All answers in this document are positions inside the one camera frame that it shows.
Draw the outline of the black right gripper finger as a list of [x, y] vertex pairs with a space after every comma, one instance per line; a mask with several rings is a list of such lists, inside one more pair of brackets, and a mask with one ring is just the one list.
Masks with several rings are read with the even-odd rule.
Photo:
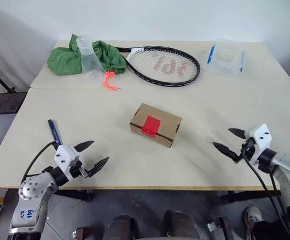
[[246, 139], [245, 136], [245, 130], [239, 129], [239, 128], [229, 128], [228, 129], [232, 134], [234, 134], [235, 136], [241, 138], [241, 139]]
[[240, 161], [240, 156], [237, 155], [235, 152], [231, 151], [227, 146], [218, 142], [213, 142], [213, 145], [220, 153], [227, 156], [235, 163], [238, 163]]

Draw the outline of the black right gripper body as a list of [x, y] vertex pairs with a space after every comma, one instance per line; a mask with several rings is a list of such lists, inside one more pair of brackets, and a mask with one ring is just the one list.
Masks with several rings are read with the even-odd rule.
[[236, 157], [234, 157], [233, 161], [235, 163], [238, 163], [240, 160], [250, 162], [254, 153], [255, 153], [255, 140], [253, 138], [249, 138], [242, 144], [241, 153]]

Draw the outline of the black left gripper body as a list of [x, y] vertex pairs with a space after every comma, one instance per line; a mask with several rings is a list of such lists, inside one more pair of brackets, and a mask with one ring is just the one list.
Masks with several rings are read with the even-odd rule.
[[83, 164], [80, 160], [70, 163], [69, 173], [73, 179], [79, 176], [83, 176], [84, 178], [89, 177], [87, 170], [83, 169], [82, 165]]

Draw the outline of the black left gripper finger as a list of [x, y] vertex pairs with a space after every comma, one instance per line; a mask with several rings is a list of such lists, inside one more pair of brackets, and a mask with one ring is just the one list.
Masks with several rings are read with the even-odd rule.
[[109, 157], [106, 157], [100, 160], [99, 162], [97, 162], [92, 169], [86, 170], [85, 172], [87, 174], [87, 177], [90, 178], [96, 173], [98, 173], [104, 167], [104, 165], [108, 162], [108, 160], [109, 160]]
[[77, 144], [76, 146], [74, 146], [74, 149], [77, 152], [82, 152], [85, 149], [87, 149], [88, 147], [90, 147], [92, 144], [94, 143], [93, 140], [89, 140], [89, 141], [85, 141], [85, 142], [81, 142], [79, 144]]

